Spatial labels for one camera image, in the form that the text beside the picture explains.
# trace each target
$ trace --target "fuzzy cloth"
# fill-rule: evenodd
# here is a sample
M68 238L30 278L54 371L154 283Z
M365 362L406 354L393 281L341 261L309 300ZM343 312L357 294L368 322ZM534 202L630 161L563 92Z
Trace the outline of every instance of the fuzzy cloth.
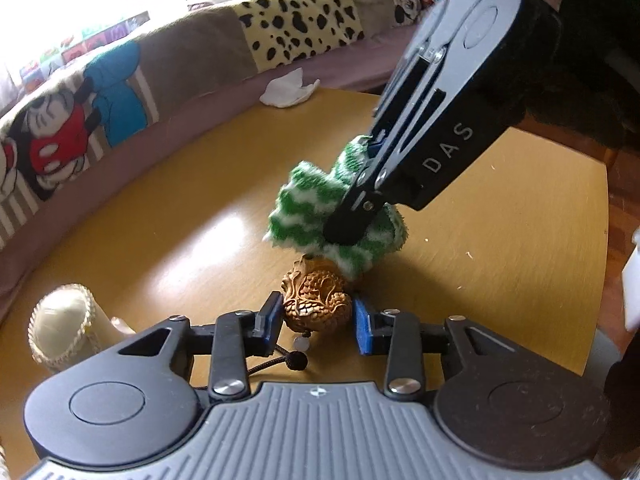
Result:
M324 256L335 262L349 280L369 270L384 254L400 249L407 237L406 226L391 204L384 205L354 246L330 244L322 236L324 222L364 165L367 140L359 136L347 144L329 174L310 162L300 162L278 193L264 239L274 246Z

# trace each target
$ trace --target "white lettering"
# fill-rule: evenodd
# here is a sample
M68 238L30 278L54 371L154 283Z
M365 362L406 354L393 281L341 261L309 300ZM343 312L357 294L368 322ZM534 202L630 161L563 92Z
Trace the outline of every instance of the white lettering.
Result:
M438 173L442 167L442 164L440 164L435 158L428 158L422 163L422 165L428 170L433 171L433 173Z
M450 144L445 144L444 142L440 143L440 147L442 148L442 151L444 152L444 154L447 155L449 158L451 158L451 153L453 153L454 150L460 149L457 146L451 146Z
M465 140L469 140L469 139L471 138L471 136L474 134L474 131L473 131L471 128L469 128L469 127L462 128L462 129L461 129L461 126L462 126L462 123L458 123L458 124L456 124L456 125L453 127L453 132L454 132L456 135L460 135L460 136L462 136L462 138L463 138L463 139L465 139Z

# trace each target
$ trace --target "blue cartoon figure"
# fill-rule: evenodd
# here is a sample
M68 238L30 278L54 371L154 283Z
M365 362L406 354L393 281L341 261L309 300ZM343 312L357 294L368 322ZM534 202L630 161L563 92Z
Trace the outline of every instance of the blue cartoon figure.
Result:
M140 46L127 41L92 59L76 92L45 94L18 113L7 135L12 144L4 144L13 146L17 170L41 200L83 170L89 136L98 126L112 147L147 126L142 102L127 83L139 62ZM85 116L83 104L92 94Z

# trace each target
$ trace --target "cartoon blanket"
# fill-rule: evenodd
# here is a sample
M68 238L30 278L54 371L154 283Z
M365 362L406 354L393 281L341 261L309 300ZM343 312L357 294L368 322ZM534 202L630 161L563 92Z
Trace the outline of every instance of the cartoon blanket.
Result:
M0 123L0 250L65 182L185 102L415 23L435 0L234 0L59 70Z

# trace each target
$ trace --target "brown carved object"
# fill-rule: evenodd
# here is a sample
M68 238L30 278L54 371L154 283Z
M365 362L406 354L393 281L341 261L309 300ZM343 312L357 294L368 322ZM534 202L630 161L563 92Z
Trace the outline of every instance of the brown carved object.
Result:
M307 256L282 279L284 321L294 332L332 332L351 319L351 298L331 261Z

